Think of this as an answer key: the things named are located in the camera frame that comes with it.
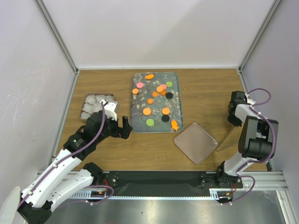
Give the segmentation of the brown translucent box lid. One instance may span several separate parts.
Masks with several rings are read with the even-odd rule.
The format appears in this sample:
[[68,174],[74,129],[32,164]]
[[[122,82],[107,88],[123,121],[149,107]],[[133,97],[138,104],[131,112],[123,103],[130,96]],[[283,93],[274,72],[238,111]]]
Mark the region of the brown translucent box lid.
[[197,123],[192,123],[173,142],[196,165],[201,164],[219,145],[218,141]]

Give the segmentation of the clear box with paper cups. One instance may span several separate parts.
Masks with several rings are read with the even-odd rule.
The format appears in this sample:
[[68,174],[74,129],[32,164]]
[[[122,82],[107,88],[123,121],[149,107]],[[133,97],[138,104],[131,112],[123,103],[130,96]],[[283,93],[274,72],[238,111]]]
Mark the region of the clear box with paper cups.
[[116,101],[112,93],[87,93],[84,96],[82,107],[80,110],[80,119],[87,120],[94,112],[101,110],[100,101],[106,102]]

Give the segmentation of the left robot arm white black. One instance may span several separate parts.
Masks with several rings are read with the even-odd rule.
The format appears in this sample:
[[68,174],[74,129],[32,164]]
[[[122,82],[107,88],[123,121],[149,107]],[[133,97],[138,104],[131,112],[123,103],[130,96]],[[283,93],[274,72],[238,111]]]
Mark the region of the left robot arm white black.
[[21,192],[18,213],[29,224],[45,223],[52,212],[73,194],[84,188],[103,188],[114,193],[107,185],[103,170],[90,162],[71,179],[63,178],[84,159],[95,151],[97,145],[108,137],[127,139],[133,128],[128,118],[118,119],[108,116],[107,111],[93,113],[64,143],[54,161],[42,174]]

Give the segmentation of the small orange flower cookie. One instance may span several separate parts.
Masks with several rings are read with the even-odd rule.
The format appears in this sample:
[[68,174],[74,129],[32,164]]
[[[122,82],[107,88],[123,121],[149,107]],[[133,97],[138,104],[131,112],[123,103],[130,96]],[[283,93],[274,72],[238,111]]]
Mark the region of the small orange flower cookie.
[[152,98],[147,99],[147,103],[148,103],[149,105],[153,104],[153,102],[154,102],[154,100],[153,100]]

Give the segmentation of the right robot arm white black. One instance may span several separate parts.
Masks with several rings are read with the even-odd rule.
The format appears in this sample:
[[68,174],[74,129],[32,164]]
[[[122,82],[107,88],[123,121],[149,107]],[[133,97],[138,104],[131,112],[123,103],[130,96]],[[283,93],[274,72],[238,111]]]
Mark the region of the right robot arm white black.
[[228,105],[228,122],[241,126],[238,152],[217,167],[215,183],[228,188],[241,180],[241,173],[254,163],[265,163],[276,151],[278,121],[255,110],[256,101],[243,91],[234,91]]

